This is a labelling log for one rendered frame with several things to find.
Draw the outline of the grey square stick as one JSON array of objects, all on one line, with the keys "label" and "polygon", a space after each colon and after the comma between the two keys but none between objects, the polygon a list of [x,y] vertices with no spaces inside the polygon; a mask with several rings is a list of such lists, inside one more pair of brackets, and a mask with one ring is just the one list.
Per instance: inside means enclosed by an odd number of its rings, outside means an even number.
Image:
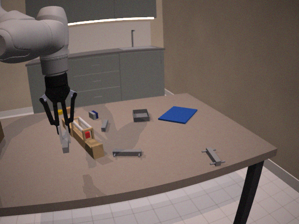
[{"label": "grey square stick", "polygon": [[63,130],[62,150],[64,154],[69,153],[69,142],[68,142],[66,130]]},{"label": "grey square stick", "polygon": [[106,129],[107,129],[107,125],[108,125],[108,119],[105,119],[105,120],[103,121],[103,124],[102,124],[102,127],[101,127],[101,131],[102,131],[102,132],[105,132],[105,131],[106,131]]}]

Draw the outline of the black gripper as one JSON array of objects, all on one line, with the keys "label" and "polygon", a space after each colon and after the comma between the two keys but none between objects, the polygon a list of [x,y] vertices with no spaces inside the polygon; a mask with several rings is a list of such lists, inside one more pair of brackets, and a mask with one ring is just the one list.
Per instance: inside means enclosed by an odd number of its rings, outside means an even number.
[{"label": "black gripper", "polygon": [[[46,91],[43,96],[40,97],[40,102],[43,104],[45,112],[47,114],[47,117],[49,119],[49,122],[51,125],[55,125],[57,128],[57,134],[59,135],[60,142],[62,144],[62,132],[61,132],[61,126],[59,123],[59,116],[58,116],[58,109],[57,109],[57,103],[61,102],[63,115],[64,115],[64,121],[65,121],[65,128],[67,133],[68,142],[71,143],[70,139],[70,123],[74,120],[74,104],[75,104],[75,98],[77,96],[76,91],[70,90],[68,86],[68,80],[67,80],[67,73],[65,72],[62,75],[58,76],[52,76],[52,77],[44,77],[45,79],[45,86]],[[70,94],[71,97],[71,112],[70,112],[70,118],[68,118],[65,100]],[[55,120],[52,117],[52,114],[50,112],[48,103],[47,103],[47,97],[48,99],[53,102],[53,109],[54,109],[54,116]]]}]

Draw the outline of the red cube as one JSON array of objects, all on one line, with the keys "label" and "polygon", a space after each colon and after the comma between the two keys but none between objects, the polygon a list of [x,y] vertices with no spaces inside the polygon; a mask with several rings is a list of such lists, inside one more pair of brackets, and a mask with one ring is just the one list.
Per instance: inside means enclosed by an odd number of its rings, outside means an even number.
[{"label": "red cube", "polygon": [[88,131],[88,132],[85,132],[85,136],[86,136],[86,139],[87,138],[90,138],[90,132]]}]

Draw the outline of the grey bar with two short pins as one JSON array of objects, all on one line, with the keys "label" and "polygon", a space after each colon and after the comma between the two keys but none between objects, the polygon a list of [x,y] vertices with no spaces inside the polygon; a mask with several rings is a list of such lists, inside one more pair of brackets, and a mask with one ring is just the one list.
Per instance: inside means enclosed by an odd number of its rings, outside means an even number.
[{"label": "grey bar with two short pins", "polygon": [[113,149],[113,157],[115,156],[142,156],[141,149]]}]

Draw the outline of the blue flat rectangular slab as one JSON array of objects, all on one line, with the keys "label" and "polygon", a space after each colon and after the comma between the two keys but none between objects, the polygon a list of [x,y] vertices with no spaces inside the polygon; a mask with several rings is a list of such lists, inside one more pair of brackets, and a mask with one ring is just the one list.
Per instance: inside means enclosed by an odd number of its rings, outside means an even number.
[{"label": "blue flat rectangular slab", "polygon": [[158,120],[186,124],[187,121],[196,113],[197,109],[173,106],[164,113]]}]

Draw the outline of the grey bar with cross pins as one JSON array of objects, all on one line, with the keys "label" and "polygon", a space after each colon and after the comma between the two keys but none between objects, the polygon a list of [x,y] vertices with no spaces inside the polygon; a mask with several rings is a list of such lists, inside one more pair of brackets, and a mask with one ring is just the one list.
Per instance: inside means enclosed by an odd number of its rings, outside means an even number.
[{"label": "grey bar with cross pins", "polygon": [[219,157],[217,156],[217,154],[214,152],[214,150],[216,149],[212,149],[211,147],[206,147],[206,150],[202,151],[202,152],[206,152],[207,155],[209,156],[209,158],[211,159],[211,161],[213,163],[210,163],[210,165],[214,164],[215,166],[220,166],[221,163],[225,162],[225,161],[221,161],[219,159]]}]

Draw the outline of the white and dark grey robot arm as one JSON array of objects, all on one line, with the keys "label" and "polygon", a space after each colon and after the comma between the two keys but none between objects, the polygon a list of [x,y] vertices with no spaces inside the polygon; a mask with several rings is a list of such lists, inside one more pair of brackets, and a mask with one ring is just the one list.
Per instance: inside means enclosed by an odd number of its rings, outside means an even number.
[{"label": "white and dark grey robot arm", "polygon": [[0,0],[0,61],[22,63],[40,56],[42,74],[64,74],[68,69],[69,28],[62,7],[41,8],[37,18],[5,11]]}]

